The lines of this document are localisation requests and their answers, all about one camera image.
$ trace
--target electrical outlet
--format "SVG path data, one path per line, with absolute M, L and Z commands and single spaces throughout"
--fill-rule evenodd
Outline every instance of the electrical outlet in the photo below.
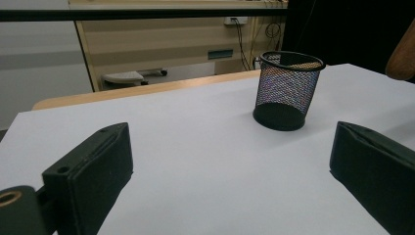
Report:
M 246 24 L 248 22 L 248 17 L 227 17 L 225 18 L 224 24 L 226 25 L 235 25 L 235 21 L 232 21 L 232 19 L 237 19 L 239 24 Z

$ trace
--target white tabletop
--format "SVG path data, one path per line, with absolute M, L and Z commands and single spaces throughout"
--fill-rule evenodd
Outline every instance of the white tabletop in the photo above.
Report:
M 19 114 L 0 189 L 30 185 L 96 130 L 130 125 L 134 174 L 99 234 L 388 234 L 330 173 L 339 120 L 415 149 L 415 85 L 351 65 L 320 74 L 305 126 L 253 118 L 258 78 Z

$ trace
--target wall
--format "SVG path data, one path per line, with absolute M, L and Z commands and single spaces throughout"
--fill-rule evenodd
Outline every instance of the wall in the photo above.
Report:
M 0 9 L 68 9 L 65 0 L 2 0 Z M 72 22 L 0 23 L 0 129 L 40 100 L 91 92 Z

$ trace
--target mesh pencil holder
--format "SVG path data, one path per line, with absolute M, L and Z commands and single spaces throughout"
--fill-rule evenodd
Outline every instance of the mesh pencil holder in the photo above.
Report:
M 286 51 L 265 52 L 260 61 L 254 119 L 275 130 L 302 128 L 326 65 L 315 57 Z

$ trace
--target wire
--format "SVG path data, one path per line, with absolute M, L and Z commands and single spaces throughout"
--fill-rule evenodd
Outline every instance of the wire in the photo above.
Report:
M 242 61 L 242 65 L 244 66 L 245 71 L 250 71 L 251 70 L 250 63 L 248 62 L 247 57 L 245 56 L 244 49 L 243 49 L 243 46 L 242 46 L 241 24 L 239 23 L 238 19 L 236 19 L 236 18 L 232 18 L 231 20 L 233 22 L 235 22 L 236 29 L 238 31 L 238 40 L 239 40 L 239 48 L 241 50 L 241 61 Z
M 311 7 L 311 10 L 310 10 L 310 14 L 308 15 L 307 21 L 305 22 L 304 28 L 302 29 L 302 32 L 301 32 L 300 37 L 299 37 L 299 41 L 297 42 L 297 45 L 294 48 L 294 51 L 297 51 L 299 49 L 300 43 L 302 41 L 302 37 L 303 37 L 304 32 L 305 32 L 305 29 L 307 28 L 308 23 L 309 23 L 309 21 L 311 19 L 311 15 L 312 15 L 312 13 L 314 11 L 315 2 L 317 2 L 317 0 L 314 0 L 314 2 L 312 3 L 312 7 Z

